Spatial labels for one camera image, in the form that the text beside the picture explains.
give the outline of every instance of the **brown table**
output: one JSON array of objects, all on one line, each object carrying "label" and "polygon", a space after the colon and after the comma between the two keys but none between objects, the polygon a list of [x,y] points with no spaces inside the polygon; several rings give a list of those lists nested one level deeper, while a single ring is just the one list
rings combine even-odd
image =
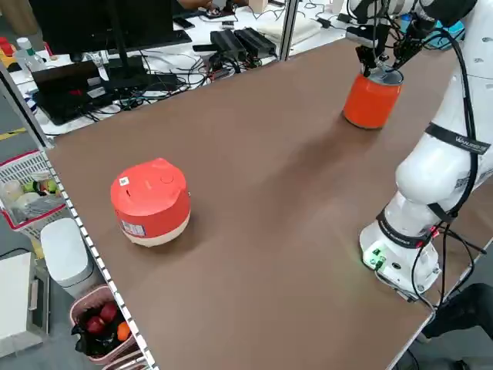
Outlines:
[{"label": "brown table", "polygon": [[[410,62],[388,125],[365,131],[340,117],[354,47],[335,42],[121,113],[49,151],[161,369],[383,369],[429,315],[375,279],[357,238],[393,196],[454,56]],[[146,249],[119,230],[109,186],[158,156],[185,173],[193,215],[178,240]],[[454,226],[477,244],[493,235],[492,194],[484,185]],[[449,250],[450,286],[468,259]]]}]

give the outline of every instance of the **person's hand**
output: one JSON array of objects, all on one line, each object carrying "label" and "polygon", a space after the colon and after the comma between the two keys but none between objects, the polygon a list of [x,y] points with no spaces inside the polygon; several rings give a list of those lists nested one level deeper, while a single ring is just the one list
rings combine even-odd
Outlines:
[{"label": "person's hand", "polygon": [[178,0],[182,7],[185,9],[208,9],[212,5],[211,0]]}]

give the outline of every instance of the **metal frame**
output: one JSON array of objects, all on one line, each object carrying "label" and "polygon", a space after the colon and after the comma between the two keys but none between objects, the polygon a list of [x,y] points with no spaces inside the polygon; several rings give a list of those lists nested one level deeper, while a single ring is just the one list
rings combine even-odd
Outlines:
[{"label": "metal frame", "polygon": [[46,150],[53,148],[52,140],[43,133],[41,126],[25,103],[21,92],[2,63],[0,63],[0,93],[19,117],[21,124],[27,129],[27,132],[35,141],[38,149]]},{"label": "metal frame", "polygon": [[293,38],[294,23],[298,12],[298,0],[287,0],[286,16],[284,18],[283,36],[280,41],[279,60],[287,61],[290,56],[291,40]]}]

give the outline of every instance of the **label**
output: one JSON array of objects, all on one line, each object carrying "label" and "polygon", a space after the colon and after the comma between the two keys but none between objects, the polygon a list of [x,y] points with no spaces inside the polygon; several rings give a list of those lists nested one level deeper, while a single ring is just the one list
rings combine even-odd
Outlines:
[{"label": "label", "polygon": [[121,187],[124,187],[125,185],[128,185],[130,183],[130,180],[127,176],[118,179],[118,181],[120,182]]},{"label": "label", "polygon": [[92,77],[91,79],[87,79],[87,84],[89,86],[99,85],[101,83],[100,77]]},{"label": "label", "polygon": [[146,236],[146,231],[142,225],[132,225],[122,220],[122,226],[123,230],[125,230],[128,234],[135,235],[136,237]]},{"label": "label", "polygon": [[104,87],[98,87],[97,89],[93,89],[87,92],[87,95],[91,96],[93,99],[105,94],[106,90]]},{"label": "label", "polygon": [[[475,187],[479,187],[482,183],[484,183],[486,179],[488,179],[491,176],[492,173],[493,173],[493,168],[490,170],[486,170],[483,173],[478,173],[478,175],[476,176]],[[468,183],[468,180],[469,180],[469,172],[467,173],[466,177],[462,177],[457,180],[457,182],[455,183],[455,189],[465,187],[465,184]]]}]

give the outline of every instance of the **yellow tape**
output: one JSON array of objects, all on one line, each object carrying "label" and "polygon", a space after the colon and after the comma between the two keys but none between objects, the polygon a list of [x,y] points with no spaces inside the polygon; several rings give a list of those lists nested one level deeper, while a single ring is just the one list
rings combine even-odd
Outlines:
[{"label": "yellow tape", "polygon": [[8,131],[7,133],[0,133],[0,141],[8,139],[9,137],[13,137],[15,135],[19,135],[20,133],[25,133],[27,130],[25,128],[22,129],[14,129],[13,131]]}]

